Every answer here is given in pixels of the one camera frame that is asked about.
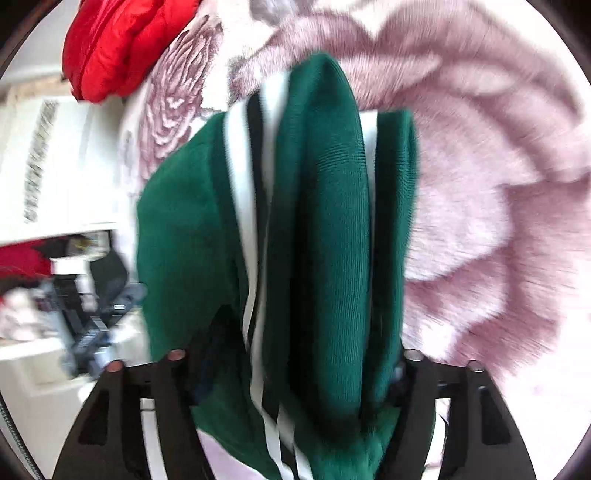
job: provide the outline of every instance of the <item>green garment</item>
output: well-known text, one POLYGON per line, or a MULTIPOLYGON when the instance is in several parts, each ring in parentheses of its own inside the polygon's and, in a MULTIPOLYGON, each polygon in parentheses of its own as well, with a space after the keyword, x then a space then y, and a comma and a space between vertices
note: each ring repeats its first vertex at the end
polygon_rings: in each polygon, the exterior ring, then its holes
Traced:
POLYGON ((235 331, 196 425, 269 480, 370 480, 398 420, 416 177, 407 111, 359 114, 316 54, 212 117, 138 204, 155 359, 235 331))

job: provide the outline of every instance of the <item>folded red clothing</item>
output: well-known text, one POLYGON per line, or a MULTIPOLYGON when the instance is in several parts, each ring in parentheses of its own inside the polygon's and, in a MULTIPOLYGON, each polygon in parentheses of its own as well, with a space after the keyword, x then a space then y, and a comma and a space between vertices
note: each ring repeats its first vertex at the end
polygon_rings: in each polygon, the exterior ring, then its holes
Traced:
POLYGON ((126 96, 191 21, 199 0, 85 0, 66 35, 62 64, 78 100, 126 96))

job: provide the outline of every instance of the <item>screw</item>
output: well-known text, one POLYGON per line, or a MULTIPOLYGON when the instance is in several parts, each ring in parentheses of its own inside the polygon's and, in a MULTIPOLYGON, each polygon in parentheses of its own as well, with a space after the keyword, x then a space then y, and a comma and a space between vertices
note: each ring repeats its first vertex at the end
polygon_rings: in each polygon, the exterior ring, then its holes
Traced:
POLYGON ((114 374, 115 372, 121 370, 123 367, 124 365, 121 360, 113 360, 105 367, 105 370, 107 370, 110 374, 114 374))
POLYGON ((481 373, 484 371, 484 367, 482 366, 482 364, 476 360, 470 360, 468 362, 467 367, 472 370, 474 373, 481 373))
POLYGON ((405 350, 404 357, 411 362, 420 362, 425 356, 419 350, 405 350))
POLYGON ((185 351, 181 350, 180 348, 176 348, 175 350, 171 350, 168 352, 167 358, 171 361, 171 362, 176 362, 178 360, 182 360, 183 358, 185 358, 185 351))

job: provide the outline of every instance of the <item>cord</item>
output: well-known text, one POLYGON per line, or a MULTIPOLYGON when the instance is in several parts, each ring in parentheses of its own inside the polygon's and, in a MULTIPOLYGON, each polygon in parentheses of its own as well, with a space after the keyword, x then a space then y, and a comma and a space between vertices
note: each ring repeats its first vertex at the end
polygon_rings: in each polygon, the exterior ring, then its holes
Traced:
POLYGON ((16 442, 18 449, 21 451, 22 456, 24 457, 29 468, 31 469, 31 472, 33 473, 35 479, 46 480, 43 474, 41 473, 41 470, 39 469, 38 465, 36 464, 35 460, 33 459, 31 452, 29 452, 27 445, 25 445, 25 442, 23 441, 17 426, 14 424, 14 420, 12 419, 12 416, 8 411, 8 407, 6 405, 6 402, 4 401, 2 392, 0 392, 0 414, 2 415, 2 418, 4 419, 4 422, 6 423, 8 430, 10 430, 12 438, 16 442))

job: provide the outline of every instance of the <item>floral blanket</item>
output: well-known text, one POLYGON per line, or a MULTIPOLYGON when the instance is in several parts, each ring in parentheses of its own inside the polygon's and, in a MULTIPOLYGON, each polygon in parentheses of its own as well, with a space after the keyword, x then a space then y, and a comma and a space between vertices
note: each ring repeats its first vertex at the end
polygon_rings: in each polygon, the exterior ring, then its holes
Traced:
POLYGON ((483 361, 538 478, 554 478, 591 421, 591 87, 525 0, 204 0, 128 101, 130 212, 209 115, 317 50, 340 61, 359 109, 414 113, 404 345, 483 361))

